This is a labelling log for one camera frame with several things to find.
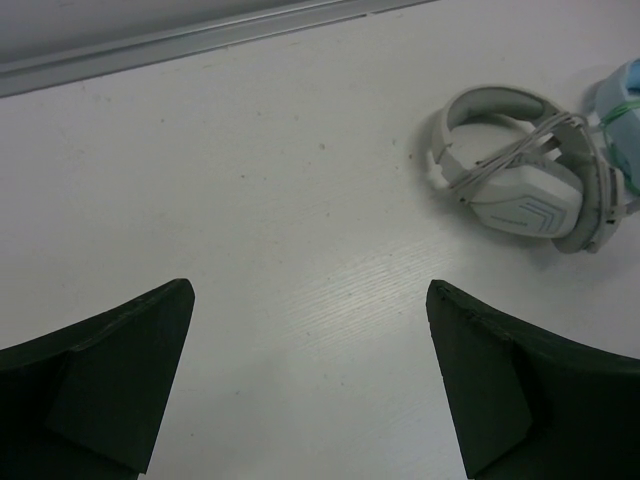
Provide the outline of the white grey headphones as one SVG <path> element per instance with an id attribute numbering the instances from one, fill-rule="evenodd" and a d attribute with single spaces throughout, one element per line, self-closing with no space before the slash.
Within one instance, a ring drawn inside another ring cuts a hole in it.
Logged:
<path id="1" fill-rule="evenodd" d="M 453 153 L 454 129 L 488 116 L 527 122 L 526 136 L 473 163 Z M 480 222 L 510 234 L 549 239 L 564 254 L 596 253 L 638 200 L 598 153 L 585 116 L 512 86 L 483 85 L 453 96 L 434 116 L 428 145 L 439 189 Z"/>

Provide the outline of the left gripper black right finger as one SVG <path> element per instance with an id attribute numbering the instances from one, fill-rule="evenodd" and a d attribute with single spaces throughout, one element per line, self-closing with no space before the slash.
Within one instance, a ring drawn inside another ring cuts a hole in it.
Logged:
<path id="1" fill-rule="evenodd" d="M 429 285 L 426 312 L 468 478 L 638 478 L 638 360 L 443 280 Z"/>

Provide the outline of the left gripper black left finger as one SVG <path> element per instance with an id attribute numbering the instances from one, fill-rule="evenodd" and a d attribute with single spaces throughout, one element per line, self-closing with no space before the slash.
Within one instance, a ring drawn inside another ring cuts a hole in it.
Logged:
<path id="1" fill-rule="evenodd" d="M 195 304 L 187 279 L 1 352 L 4 479 L 137 479 Z"/>

